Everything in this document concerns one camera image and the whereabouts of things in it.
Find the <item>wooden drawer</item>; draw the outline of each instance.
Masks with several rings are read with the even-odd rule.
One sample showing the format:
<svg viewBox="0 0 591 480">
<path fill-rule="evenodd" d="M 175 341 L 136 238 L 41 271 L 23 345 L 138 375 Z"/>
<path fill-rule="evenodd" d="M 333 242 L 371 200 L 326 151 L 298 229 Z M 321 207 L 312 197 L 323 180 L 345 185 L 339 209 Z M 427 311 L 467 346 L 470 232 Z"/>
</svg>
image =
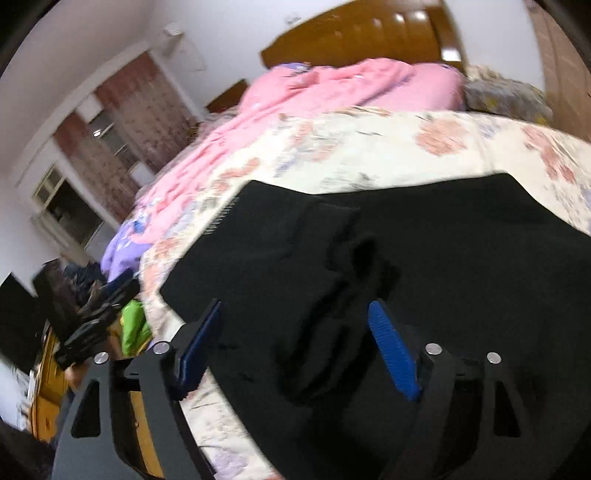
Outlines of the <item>wooden drawer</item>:
<svg viewBox="0 0 591 480">
<path fill-rule="evenodd" d="M 38 394 L 59 405 L 68 385 L 63 370 L 57 366 L 56 361 L 53 359 L 53 353 L 57 347 L 57 338 L 53 332 L 50 332 L 43 349 Z"/>
<path fill-rule="evenodd" d="M 35 424 L 34 434 L 39 440 L 49 442 L 56 434 L 57 414 L 60 407 L 43 397 L 37 397 L 33 405 L 34 416 L 32 423 Z"/>
</svg>

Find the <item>green cloth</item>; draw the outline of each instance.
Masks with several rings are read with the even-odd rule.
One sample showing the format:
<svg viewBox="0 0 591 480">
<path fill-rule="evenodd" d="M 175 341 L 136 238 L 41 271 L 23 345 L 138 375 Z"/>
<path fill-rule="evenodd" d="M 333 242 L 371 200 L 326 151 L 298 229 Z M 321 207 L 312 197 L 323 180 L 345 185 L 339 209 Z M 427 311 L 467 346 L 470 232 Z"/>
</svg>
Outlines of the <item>green cloth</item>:
<svg viewBox="0 0 591 480">
<path fill-rule="evenodd" d="M 132 300 L 123 308 L 122 329 L 121 351 L 126 356 L 135 355 L 152 335 L 140 301 Z"/>
</svg>

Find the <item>wooden headboard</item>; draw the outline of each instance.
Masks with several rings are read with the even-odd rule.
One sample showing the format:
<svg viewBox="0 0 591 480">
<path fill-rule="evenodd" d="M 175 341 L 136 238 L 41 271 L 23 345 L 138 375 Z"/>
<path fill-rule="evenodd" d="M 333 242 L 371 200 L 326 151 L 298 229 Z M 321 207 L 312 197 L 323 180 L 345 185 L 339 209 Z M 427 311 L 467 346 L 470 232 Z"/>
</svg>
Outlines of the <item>wooden headboard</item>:
<svg viewBox="0 0 591 480">
<path fill-rule="evenodd" d="M 354 0 L 278 37 L 261 52 L 281 63 L 343 67 L 367 58 L 447 63 L 463 71 L 462 48 L 442 0 Z"/>
<path fill-rule="evenodd" d="M 244 92 L 246 92 L 247 88 L 248 82 L 245 79 L 239 80 L 228 90 L 209 102 L 209 104 L 206 106 L 207 110 L 211 113 L 221 113 L 231 106 L 238 105 L 240 98 L 242 98 L 242 95 L 244 95 Z"/>
</svg>

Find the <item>person's hand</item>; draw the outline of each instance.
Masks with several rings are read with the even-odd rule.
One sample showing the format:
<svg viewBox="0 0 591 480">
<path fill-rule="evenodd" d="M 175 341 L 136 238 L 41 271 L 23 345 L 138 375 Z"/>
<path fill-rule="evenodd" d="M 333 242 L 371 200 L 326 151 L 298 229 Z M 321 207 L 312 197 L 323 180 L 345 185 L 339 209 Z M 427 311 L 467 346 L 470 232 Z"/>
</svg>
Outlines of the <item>person's hand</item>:
<svg viewBox="0 0 591 480">
<path fill-rule="evenodd" d="M 88 365 L 72 365 L 64 372 L 69 387 L 75 392 L 80 388 L 84 376 L 88 372 Z"/>
</svg>

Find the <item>black monitor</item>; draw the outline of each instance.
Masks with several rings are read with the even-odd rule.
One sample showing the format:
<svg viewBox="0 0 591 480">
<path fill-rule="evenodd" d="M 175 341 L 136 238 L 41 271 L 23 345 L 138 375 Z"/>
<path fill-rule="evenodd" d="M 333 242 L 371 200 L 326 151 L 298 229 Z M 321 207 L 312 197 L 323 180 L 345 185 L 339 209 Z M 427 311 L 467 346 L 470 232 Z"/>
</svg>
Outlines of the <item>black monitor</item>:
<svg viewBox="0 0 591 480">
<path fill-rule="evenodd" d="M 0 285 L 0 353 L 27 374 L 43 346 L 45 321 L 37 297 L 10 274 Z"/>
</svg>

